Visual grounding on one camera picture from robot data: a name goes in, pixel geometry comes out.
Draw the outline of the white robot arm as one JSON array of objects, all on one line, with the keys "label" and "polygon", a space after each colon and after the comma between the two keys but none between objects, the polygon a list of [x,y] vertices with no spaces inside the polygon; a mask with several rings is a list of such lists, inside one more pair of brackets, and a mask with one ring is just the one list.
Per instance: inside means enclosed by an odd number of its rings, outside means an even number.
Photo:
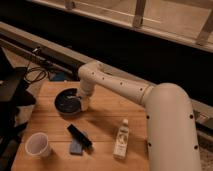
[{"label": "white robot arm", "polygon": [[82,98],[90,97],[100,85],[145,108],[150,171],[202,171],[195,116],[183,88],[112,76],[99,61],[82,65],[78,76]]}]

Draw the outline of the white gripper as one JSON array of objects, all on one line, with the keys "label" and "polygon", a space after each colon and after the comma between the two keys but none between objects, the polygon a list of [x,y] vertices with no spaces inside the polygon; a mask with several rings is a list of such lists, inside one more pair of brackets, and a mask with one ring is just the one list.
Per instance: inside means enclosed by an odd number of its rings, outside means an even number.
[{"label": "white gripper", "polygon": [[93,95],[95,85],[87,81],[81,81],[77,90],[77,96],[80,98],[81,110],[86,111],[89,107],[90,97]]}]

